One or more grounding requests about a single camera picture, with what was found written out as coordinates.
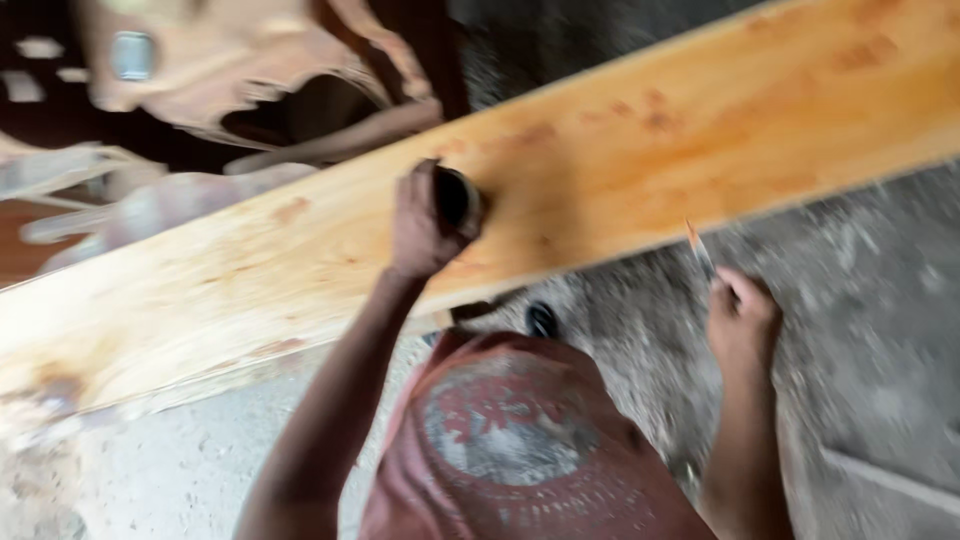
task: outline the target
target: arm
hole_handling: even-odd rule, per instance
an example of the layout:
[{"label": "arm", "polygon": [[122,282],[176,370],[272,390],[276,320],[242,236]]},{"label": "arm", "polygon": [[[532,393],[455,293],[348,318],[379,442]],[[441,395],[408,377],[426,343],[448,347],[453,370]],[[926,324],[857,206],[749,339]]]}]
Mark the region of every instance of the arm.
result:
[{"label": "arm", "polygon": [[340,492],[370,430],[396,337],[427,281],[477,236],[439,217],[435,160],[397,185],[394,256],[330,353],[267,458],[238,540],[336,538]]},{"label": "arm", "polygon": [[700,509],[720,540],[794,538],[777,447],[777,394],[770,380],[782,312],[760,282],[717,268],[708,338],[723,375],[720,430]]}]

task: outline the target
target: wooden plank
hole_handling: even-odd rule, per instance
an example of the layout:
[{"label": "wooden plank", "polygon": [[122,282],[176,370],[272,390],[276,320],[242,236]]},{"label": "wooden plank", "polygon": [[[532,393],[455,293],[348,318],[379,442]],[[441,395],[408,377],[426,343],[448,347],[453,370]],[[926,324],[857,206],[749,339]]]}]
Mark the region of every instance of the wooden plank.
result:
[{"label": "wooden plank", "polygon": [[492,211],[415,313],[958,151],[954,2],[768,5],[5,291],[0,436],[334,339],[424,156]]}]

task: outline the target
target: person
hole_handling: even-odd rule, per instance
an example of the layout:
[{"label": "person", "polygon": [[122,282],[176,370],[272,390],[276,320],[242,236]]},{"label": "person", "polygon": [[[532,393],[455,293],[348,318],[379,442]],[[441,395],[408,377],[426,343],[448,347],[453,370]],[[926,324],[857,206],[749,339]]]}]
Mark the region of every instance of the person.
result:
[{"label": "person", "polygon": [[[427,281],[479,234],[475,220],[456,229],[440,217],[436,167],[424,160],[399,180],[392,262],[276,441],[237,539],[336,537],[400,327]],[[780,308],[726,267],[709,301],[724,395],[699,516],[593,360],[555,339],[556,318],[536,305],[534,336],[439,338],[398,400],[359,537],[793,538],[770,377]]]}]

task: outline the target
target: dirty floor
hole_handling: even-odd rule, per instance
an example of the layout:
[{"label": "dirty floor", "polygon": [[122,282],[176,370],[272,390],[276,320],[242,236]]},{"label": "dirty floor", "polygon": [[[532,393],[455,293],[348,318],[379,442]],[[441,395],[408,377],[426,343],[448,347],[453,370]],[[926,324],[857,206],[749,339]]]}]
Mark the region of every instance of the dirty floor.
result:
[{"label": "dirty floor", "polygon": [[[482,109],[751,2],[457,0]],[[705,234],[718,262],[764,276],[786,311],[776,383],[791,512],[803,539],[960,537],[960,518],[824,463],[821,445],[960,493],[960,167],[946,163]],[[542,282],[466,324],[519,329],[549,302],[688,495],[715,427],[706,284],[689,250]],[[341,501],[352,538],[399,386],[427,354],[401,340]],[[226,539],[311,368],[19,455],[0,454],[0,539]]]}]

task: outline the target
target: hand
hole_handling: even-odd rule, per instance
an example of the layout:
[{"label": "hand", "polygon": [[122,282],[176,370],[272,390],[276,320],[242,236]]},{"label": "hand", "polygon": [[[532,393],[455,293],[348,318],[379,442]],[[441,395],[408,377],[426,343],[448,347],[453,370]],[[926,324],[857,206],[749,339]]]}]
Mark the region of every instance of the hand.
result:
[{"label": "hand", "polygon": [[480,216],[460,229],[437,210],[435,171],[439,160],[423,160],[396,186],[394,256],[391,267],[407,278],[428,280],[480,235]]},{"label": "hand", "polygon": [[718,266],[710,284],[707,338],[724,381],[770,378],[783,312],[762,281]]}]

